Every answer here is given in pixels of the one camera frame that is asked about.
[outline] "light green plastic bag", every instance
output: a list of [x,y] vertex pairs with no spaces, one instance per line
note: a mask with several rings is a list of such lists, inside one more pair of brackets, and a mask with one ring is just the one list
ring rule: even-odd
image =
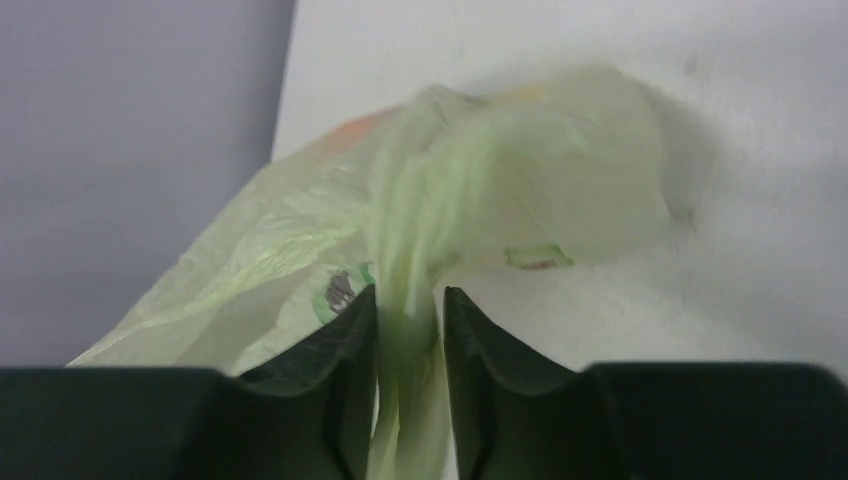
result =
[[[320,148],[258,174],[74,364],[239,373],[376,282],[380,405],[368,477],[435,480],[450,432],[439,278],[492,263],[603,261],[668,223],[657,122],[636,85],[608,67],[493,99],[427,89],[353,148],[323,157]],[[309,169],[310,157],[325,160]],[[255,333],[232,335],[239,328]]]

